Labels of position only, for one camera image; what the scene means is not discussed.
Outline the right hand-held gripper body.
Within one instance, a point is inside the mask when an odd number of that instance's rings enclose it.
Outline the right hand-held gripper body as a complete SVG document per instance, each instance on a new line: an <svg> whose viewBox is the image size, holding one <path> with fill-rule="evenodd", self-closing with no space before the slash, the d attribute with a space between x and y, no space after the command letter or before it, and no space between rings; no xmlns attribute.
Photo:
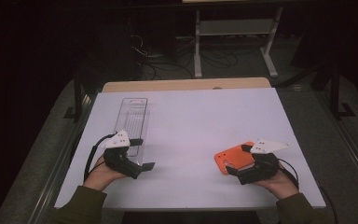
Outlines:
<svg viewBox="0 0 358 224"><path fill-rule="evenodd" d="M239 170L236 177L242 185L273 177L280 168L278 158L274 153L289 147L288 143L258 139L250 152L254 159L254 164L249 168Z"/></svg>

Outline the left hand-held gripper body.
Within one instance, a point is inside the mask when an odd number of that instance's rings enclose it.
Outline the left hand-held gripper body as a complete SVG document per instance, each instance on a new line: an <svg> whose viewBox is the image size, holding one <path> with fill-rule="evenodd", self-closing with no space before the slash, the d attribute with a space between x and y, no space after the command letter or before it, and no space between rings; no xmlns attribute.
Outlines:
<svg viewBox="0 0 358 224"><path fill-rule="evenodd" d="M107 167L125 176L136 179L142 172L141 165L128 158L130 138L125 130L114 133L103 142L103 158Z"/></svg>

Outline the orange phone case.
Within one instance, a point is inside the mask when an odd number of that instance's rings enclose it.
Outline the orange phone case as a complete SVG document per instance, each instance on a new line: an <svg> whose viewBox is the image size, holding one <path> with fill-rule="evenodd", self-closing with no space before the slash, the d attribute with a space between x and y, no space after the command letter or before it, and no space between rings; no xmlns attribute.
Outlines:
<svg viewBox="0 0 358 224"><path fill-rule="evenodd" d="M218 152L214 155L214 160L222 174L227 174L227 166L233 167L235 169L242 169L254 163L252 154L242 151L241 145L254 146L254 143L245 142L243 144Z"/></svg>

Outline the clear plastic packaging box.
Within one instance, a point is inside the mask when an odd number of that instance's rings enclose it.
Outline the clear plastic packaging box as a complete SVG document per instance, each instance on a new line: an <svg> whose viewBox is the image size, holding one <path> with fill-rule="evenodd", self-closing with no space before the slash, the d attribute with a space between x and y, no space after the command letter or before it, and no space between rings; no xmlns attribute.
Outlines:
<svg viewBox="0 0 358 224"><path fill-rule="evenodd" d="M140 146L130 147L127 157L130 161L142 165L144 144L147 130L149 111L147 98L124 98L117 116L114 131L126 131L130 139L143 139Z"/></svg>

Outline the person's left hand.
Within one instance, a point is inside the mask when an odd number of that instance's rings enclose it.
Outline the person's left hand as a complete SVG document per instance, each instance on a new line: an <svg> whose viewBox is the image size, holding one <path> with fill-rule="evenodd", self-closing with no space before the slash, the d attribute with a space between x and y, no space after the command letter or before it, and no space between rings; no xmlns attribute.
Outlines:
<svg viewBox="0 0 358 224"><path fill-rule="evenodd" d="M103 191L111 183L121 178L125 178L125 176L107 167L103 156L101 156L89 173L88 178L84 181L83 186L89 189Z"/></svg>

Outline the person's right hand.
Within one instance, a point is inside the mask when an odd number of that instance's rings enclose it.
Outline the person's right hand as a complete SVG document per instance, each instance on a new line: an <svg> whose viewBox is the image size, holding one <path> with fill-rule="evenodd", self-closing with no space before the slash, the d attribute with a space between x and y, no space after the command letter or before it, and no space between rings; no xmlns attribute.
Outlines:
<svg viewBox="0 0 358 224"><path fill-rule="evenodd" d="M286 199L299 193L291 179L282 171L269 179L255 182L255 185L268 190L278 200Z"/></svg>

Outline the white work board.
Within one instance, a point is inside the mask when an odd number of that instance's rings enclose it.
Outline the white work board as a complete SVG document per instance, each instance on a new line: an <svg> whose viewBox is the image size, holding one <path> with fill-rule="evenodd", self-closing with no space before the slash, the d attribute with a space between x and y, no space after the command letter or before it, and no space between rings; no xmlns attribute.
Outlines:
<svg viewBox="0 0 358 224"><path fill-rule="evenodd" d="M213 159L222 150L267 139L287 144L277 157L292 164L310 204L325 202L303 156L277 92L272 88L146 91L149 112L145 162L138 178L115 181L105 207L114 210L256 210L272 208L267 190L223 175Z"/></svg>

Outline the light wooden table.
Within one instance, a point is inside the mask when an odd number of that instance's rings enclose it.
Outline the light wooden table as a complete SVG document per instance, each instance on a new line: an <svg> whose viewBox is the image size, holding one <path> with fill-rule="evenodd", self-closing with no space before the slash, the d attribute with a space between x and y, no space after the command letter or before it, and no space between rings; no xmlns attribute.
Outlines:
<svg viewBox="0 0 358 224"><path fill-rule="evenodd" d="M103 86L103 92L193 91L270 87L269 81L264 77L235 77L107 82Z"/></svg>

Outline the black metal stand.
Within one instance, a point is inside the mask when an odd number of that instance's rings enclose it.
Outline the black metal stand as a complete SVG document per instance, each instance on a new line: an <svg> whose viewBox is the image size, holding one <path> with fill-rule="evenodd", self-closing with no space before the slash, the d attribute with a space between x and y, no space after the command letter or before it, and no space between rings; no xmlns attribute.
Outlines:
<svg viewBox="0 0 358 224"><path fill-rule="evenodd" d="M342 118L354 117L355 114L347 103L339 101L340 74L337 65L332 65L332 74L330 81L330 111L337 120Z"/></svg>
<svg viewBox="0 0 358 224"><path fill-rule="evenodd" d="M75 104L67 108L64 118L73 119L74 122L78 122L82 114L82 85L78 71L74 73L74 100Z"/></svg>

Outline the aluminium frame rail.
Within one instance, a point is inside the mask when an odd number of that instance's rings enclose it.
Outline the aluminium frame rail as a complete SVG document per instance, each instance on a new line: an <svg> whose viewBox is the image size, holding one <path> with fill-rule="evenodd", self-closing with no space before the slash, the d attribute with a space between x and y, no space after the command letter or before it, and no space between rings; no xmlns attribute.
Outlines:
<svg viewBox="0 0 358 224"><path fill-rule="evenodd" d="M60 96L29 154L29 177L35 193L25 224L47 224L54 210L72 156L87 123L94 96Z"/></svg>
<svg viewBox="0 0 358 224"><path fill-rule="evenodd" d="M336 127L342 141L345 143L351 160L354 162L355 166L358 169L358 145L355 143L354 139L351 137L350 132L345 127L343 123L344 118L353 118L355 116L354 112L351 110L348 104L342 103L338 106L342 106L342 110L338 110L336 112L334 109L330 107L330 101L324 96L321 92L315 93L318 101L324 108L325 113L331 119L331 122Z"/></svg>

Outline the white metal desk frame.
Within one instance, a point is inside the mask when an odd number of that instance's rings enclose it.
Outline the white metal desk frame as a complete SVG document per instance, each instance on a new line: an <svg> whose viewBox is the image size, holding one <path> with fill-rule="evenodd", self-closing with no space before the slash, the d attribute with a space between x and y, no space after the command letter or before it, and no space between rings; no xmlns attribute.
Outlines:
<svg viewBox="0 0 358 224"><path fill-rule="evenodd" d="M194 69L195 77L202 77L200 62L200 38L202 36L224 36L224 35L267 35L266 42L260 47L260 53L271 77L276 77L278 72L270 58L275 35L278 30L283 7L274 8L274 16L264 16L251 19L223 19L203 20L198 9L195 16L195 52Z"/></svg>

